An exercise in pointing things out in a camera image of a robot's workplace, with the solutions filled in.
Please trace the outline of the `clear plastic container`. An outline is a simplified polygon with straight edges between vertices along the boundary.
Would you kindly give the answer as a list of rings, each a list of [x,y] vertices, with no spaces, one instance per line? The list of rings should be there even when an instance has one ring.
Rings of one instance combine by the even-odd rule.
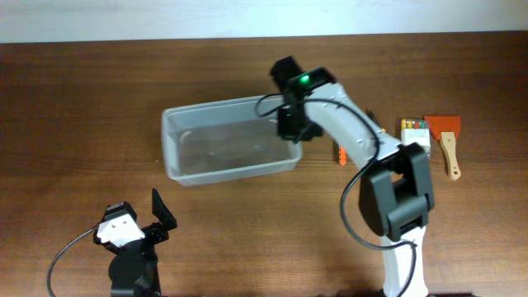
[[[163,163],[182,186],[199,186],[290,171],[303,157],[302,144],[277,135],[277,115],[258,117],[281,97],[243,97],[174,107],[162,113]]]

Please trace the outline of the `orange black long-nose pliers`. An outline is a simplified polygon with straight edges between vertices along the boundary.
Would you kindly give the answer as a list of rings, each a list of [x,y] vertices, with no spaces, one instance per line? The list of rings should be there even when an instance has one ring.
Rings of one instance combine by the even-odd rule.
[[[366,114],[380,128],[382,133],[386,132],[386,129],[382,126],[382,124],[380,124],[378,118],[372,110],[367,110]]]

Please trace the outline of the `orange scraper wooden handle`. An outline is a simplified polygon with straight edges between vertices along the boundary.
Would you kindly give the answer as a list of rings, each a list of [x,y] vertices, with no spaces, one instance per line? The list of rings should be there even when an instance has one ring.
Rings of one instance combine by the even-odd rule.
[[[456,140],[461,131],[461,118],[458,115],[425,115],[432,137],[438,141],[445,156],[447,175],[452,181],[461,176],[456,156]]]

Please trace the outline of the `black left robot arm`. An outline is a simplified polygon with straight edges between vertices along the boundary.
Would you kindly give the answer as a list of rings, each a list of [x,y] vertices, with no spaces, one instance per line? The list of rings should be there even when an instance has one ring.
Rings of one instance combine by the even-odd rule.
[[[132,205],[123,201],[106,208],[96,226],[93,242],[115,254],[109,268],[112,296],[160,296],[158,255],[155,246],[169,239],[177,220],[152,189],[152,214],[156,222],[139,227]]]

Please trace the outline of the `clear screwdriver bit case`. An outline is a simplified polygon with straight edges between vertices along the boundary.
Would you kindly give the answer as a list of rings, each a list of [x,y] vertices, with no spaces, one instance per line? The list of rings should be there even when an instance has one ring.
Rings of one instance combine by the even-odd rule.
[[[425,120],[402,119],[400,136],[403,145],[419,144],[427,157],[431,157],[431,136],[429,125]]]

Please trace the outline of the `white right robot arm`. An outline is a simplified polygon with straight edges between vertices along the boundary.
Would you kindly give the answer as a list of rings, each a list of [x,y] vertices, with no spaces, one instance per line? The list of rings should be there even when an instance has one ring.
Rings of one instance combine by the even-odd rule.
[[[358,169],[340,198],[346,231],[384,261],[385,296],[427,296],[422,243],[435,206],[428,155],[387,134],[325,68],[304,71],[288,56],[270,75],[283,102],[273,108],[277,134],[310,141],[328,133]]]

